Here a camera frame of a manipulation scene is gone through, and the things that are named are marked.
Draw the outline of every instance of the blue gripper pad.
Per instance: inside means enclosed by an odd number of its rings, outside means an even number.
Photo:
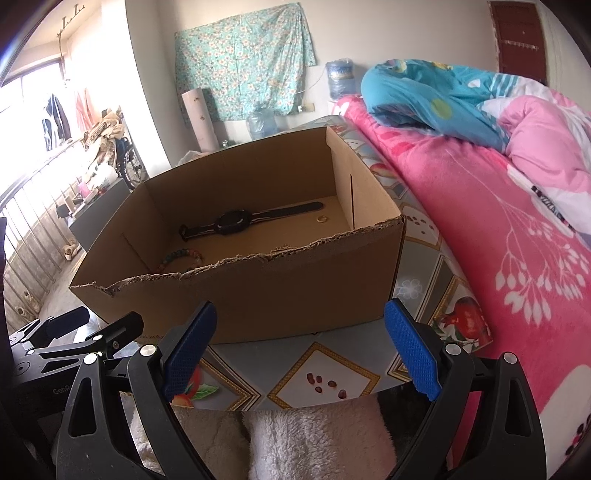
[[[162,393],[168,402],[175,395],[185,392],[191,375],[205,353],[217,327],[217,311],[213,303],[207,303],[179,340],[164,365]]]
[[[384,320],[386,330],[402,357],[415,388],[427,395],[430,401],[435,401],[441,392],[437,362],[415,330],[414,320],[400,300],[394,299],[386,304]]]

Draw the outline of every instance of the electrical outlet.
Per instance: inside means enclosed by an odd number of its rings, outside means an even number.
[[[304,103],[303,105],[298,105],[297,111],[299,113],[315,112],[316,107],[314,106],[313,103]]]

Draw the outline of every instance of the beaded bracelet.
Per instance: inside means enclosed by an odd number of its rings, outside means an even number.
[[[196,260],[196,262],[195,262],[196,265],[193,268],[196,268],[203,263],[203,257],[201,255],[201,253],[199,253],[197,250],[194,250],[193,248],[181,248],[180,250],[176,250],[176,251],[166,255],[166,257],[164,258],[164,260],[162,261],[162,263],[158,267],[158,273],[162,273],[164,271],[164,269],[166,268],[166,265],[168,265],[173,260],[176,260],[177,258],[181,258],[181,257],[193,257]],[[189,270],[192,270],[193,268],[188,268],[185,270],[185,272],[188,272]]]

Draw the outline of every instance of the fluffy white towel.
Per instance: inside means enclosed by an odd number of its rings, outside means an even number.
[[[173,409],[217,480],[381,480],[396,464],[377,395],[243,414]],[[144,465],[161,472],[137,412],[131,433]]]

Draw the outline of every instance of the wristwatch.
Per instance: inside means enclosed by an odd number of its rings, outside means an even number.
[[[209,225],[193,228],[189,228],[187,225],[181,225],[178,232],[181,238],[185,241],[197,236],[211,235],[212,233],[230,235],[231,233],[242,232],[252,223],[298,215],[299,213],[315,212],[317,210],[322,210],[323,208],[324,203],[322,202],[308,202],[303,203],[302,205],[276,208],[274,210],[266,210],[259,213],[251,213],[247,210],[232,210],[231,212],[224,213],[220,218]]]

